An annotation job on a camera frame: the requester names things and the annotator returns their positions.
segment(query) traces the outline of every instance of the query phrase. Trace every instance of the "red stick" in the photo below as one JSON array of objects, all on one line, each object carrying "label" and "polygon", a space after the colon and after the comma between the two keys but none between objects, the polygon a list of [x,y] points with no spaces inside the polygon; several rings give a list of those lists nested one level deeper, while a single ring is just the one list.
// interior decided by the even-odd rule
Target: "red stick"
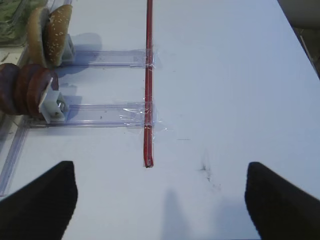
[{"label": "red stick", "polygon": [[152,46],[152,12],[153,0],[147,0],[146,7],[146,68],[145,68],[145,115],[143,159],[146,168],[154,166],[153,160],[153,103],[152,103],[152,76],[153,76],[153,46]]}]

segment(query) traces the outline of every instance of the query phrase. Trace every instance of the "white table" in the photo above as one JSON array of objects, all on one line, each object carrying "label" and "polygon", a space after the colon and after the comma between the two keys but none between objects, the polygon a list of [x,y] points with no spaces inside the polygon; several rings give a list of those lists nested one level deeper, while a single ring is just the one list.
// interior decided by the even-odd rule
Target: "white table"
[{"label": "white table", "polygon": [[[144,48],[145,0],[95,2],[73,1],[76,45]],[[33,129],[10,191],[72,160],[79,198],[65,240],[258,239],[244,202],[249,162],[320,198],[319,79],[276,0],[153,7],[154,167],[143,168],[139,129]],[[60,83],[82,103],[141,102],[144,77],[85,69]]]}]

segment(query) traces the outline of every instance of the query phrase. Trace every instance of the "white plastic clip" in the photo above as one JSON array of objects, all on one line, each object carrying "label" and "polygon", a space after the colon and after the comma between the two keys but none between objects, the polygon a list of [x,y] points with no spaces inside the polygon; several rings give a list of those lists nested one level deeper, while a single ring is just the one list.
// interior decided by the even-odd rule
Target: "white plastic clip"
[{"label": "white plastic clip", "polygon": [[69,111],[69,106],[61,92],[52,89],[52,82],[53,78],[45,88],[39,104],[39,112],[48,124],[51,121],[65,121],[65,114]]}]

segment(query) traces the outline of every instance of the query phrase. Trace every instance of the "red straw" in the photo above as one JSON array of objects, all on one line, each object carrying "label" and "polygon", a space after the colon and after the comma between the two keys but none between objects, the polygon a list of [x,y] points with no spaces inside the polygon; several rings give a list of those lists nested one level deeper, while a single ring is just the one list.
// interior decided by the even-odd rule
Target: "red straw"
[{"label": "red straw", "polygon": [[152,104],[152,75],[153,75],[153,46],[152,46],[152,12],[153,0],[147,0],[146,7],[146,68],[145,68],[145,116],[143,159],[146,168],[154,166],[153,160],[153,104]]}]

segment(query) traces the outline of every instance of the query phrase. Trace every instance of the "white bracket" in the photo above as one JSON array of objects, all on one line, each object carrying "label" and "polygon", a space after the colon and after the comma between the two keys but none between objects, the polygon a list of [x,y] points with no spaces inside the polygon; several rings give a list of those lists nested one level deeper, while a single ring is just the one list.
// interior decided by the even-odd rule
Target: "white bracket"
[{"label": "white bracket", "polygon": [[52,82],[53,78],[51,78],[48,86],[45,88],[39,104],[39,113],[42,113],[48,124],[51,121],[64,122],[66,120],[66,113],[69,111],[69,106],[61,92],[52,89]]}]

